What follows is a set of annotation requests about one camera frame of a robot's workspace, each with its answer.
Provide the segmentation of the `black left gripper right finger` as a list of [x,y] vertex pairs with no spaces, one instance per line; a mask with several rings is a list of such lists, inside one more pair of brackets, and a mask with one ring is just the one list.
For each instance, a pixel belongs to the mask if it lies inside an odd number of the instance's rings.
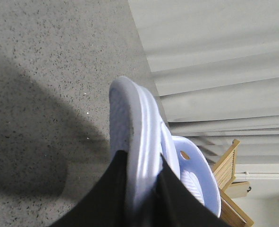
[[173,173],[165,158],[156,184],[157,227],[227,227],[204,207]]

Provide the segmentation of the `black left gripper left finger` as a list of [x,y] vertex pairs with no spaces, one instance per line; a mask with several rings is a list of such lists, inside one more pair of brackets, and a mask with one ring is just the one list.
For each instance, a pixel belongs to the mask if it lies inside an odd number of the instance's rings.
[[124,227],[127,152],[118,150],[96,185],[52,227]]

